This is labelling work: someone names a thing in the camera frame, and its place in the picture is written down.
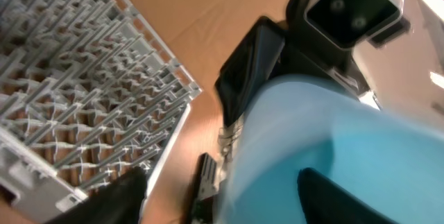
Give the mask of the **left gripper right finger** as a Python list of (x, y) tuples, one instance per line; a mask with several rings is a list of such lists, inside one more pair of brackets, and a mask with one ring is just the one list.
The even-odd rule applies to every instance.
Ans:
[(299, 172), (297, 185), (307, 224), (395, 224), (312, 168)]

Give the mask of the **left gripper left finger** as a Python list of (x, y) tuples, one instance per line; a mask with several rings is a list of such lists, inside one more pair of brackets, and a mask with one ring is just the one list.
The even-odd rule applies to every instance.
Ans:
[(148, 177), (136, 166), (86, 201), (47, 224), (138, 224)]

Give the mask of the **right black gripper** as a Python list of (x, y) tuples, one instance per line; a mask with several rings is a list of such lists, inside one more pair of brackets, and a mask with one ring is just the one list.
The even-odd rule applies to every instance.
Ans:
[(268, 80), (278, 57), (277, 75), (302, 74), (331, 80), (359, 96), (370, 87), (352, 58), (305, 19), (309, 0), (289, 0), (285, 31), (268, 17), (254, 23), (219, 71), (214, 86), (223, 110), (223, 125), (231, 126)]

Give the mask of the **light blue cup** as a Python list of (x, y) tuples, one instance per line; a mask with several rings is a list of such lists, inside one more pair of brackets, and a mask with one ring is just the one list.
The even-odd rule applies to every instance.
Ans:
[(361, 103), (339, 85), (275, 78), (247, 101), (218, 223), (306, 223), (301, 175), (394, 223), (443, 222), (443, 131)]

